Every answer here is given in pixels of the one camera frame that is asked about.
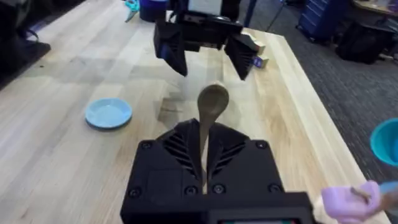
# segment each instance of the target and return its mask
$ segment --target gray carpet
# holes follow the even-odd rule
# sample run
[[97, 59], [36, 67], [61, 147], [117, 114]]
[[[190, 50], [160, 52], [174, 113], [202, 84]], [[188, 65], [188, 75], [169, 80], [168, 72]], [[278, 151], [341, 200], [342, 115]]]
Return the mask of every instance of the gray carpet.
[[[242, 0], [240, 21], [248, 3]], [[279, 6], [278, 0], [259, 0], [250, 28], [265, 30]], [[287, 39], [365, 177], [378, 182], [398, 180], [398, 168], [379, 161], [369, 148], [371, 131], [380, 122], [398, 117], [398, 66], [344, 61], [295, 29], [298, 17], [298, 9], [287, 6], [270, 32]]]

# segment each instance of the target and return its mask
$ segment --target wooden table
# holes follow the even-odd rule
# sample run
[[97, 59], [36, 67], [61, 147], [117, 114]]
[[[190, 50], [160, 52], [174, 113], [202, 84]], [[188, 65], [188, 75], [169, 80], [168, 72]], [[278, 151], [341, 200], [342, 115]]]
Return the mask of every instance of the wooden table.
[[357, 1], [354, 0], [354, 5], [360, 9], [376, 12], [385, 16], [398, 17], [398, 12], [393, 12], [385, 6], [378, 6], [377, 1]]
[[[126, 24], [126, 14], [118, 0], [80, 4], [39, 32], [53, 50], [0, 91], [0, 223], [121, 223], [139, 141], [197, 118], [198, 93], [214, 80], [231, 97], [218, 121], [270, 142], [286, 190], [316, 202], [323, 187], [365, 181], [283, 37], [248, 30], [270, 60], [245, 82], [213, 49], [187, 52], [184, 78], [156, 59], [154, 25]], [[130, 103], [128, 126], [85, 123], [88, 103], [103, 97]]]

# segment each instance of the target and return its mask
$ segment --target small box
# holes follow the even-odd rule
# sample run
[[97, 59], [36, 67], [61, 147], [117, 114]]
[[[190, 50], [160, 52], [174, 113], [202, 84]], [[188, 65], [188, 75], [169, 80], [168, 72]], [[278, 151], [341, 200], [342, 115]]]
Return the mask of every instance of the small box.
[[248, 36], [251, 38], [251, 40], [253, 40], [253, 42], [257, 40], [255, 37], [253, 37], [253, 35], [251, 35], [251, 34], [248, 33], [248, 32], [242, 31], [242, 34], [248, 35]]
[[266, 49], [266, 45], [263, 44], [261, 41], [258, 41], [258, 40], [255, 40], [254, 44], [256, 44], [257, 47], [258, 47], [257, 55], [262, 55], [262, 53], [264, 53], [264, 50]]

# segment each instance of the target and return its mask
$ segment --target vent grille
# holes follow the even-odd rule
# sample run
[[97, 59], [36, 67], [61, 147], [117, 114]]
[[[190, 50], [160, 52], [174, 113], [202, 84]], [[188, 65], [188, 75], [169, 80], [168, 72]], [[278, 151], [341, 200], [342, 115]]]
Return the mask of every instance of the vent grille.
[[245, 147], [245, 143], [241, 142], [229, 148], [224, 148], [220, 158], [216, 163], [213, 175], [219, 174]]
[[188, 155], [188, 149], [185, 145], [184, 138], [181, 134], [175, 133], [163, 142], [163, 147], [186, 169], [192, 176], [196, 178], [191, 158]]

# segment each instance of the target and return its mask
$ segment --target blue bowl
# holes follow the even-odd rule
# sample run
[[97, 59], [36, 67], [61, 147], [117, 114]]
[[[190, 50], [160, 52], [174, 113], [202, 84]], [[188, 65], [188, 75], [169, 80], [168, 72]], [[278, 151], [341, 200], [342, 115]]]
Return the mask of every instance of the blue bowl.
[[371, 149], [381, 161], [398, 166], [398, 118], [376, 127], [371, 135]]
[[132, 116], [130, 105], [118, 98], [103, 98], [92, 102], [86, 109], [86, 121], [101, 129], [118, 128]]

